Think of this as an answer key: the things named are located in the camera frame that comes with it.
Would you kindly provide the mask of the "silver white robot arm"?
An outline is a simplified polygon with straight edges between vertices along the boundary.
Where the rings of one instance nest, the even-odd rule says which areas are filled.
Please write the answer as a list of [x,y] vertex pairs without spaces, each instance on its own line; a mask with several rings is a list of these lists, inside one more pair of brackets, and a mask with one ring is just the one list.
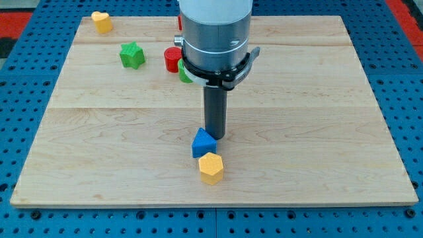
[[260,48],[249,50],[253,0],[180,0],[183,71],[203,88],[205,129],[225,135],[227,93],[249,74]]

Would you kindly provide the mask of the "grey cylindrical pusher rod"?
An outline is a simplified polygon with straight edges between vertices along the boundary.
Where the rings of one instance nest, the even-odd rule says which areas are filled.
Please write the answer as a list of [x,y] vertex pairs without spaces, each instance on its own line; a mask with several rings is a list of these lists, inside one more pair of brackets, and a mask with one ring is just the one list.
[[214,139],[225,135],[227,91],[204,87],[204,117],[207,133]]

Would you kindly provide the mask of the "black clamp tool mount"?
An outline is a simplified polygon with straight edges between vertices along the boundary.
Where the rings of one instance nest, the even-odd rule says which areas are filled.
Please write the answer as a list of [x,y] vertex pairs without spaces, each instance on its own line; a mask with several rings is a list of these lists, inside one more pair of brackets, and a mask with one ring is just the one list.
[[252,69],[254,60],[260,55],[260,47],[247,52],[239,64],[227,71],[206,71],[194,66],[182,52],[185,75],[202,87],[220,88],[225,91],[233,90],[241,83]]

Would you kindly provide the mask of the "red block behind arm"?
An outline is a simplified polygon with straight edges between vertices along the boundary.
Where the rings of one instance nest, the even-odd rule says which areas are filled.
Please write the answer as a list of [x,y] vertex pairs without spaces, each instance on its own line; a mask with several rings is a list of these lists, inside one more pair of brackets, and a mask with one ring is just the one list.
[[178,29],[180,31],[182,31],[182,17],[181,17],[181,15],[178,15],[177,19],[178,19]]

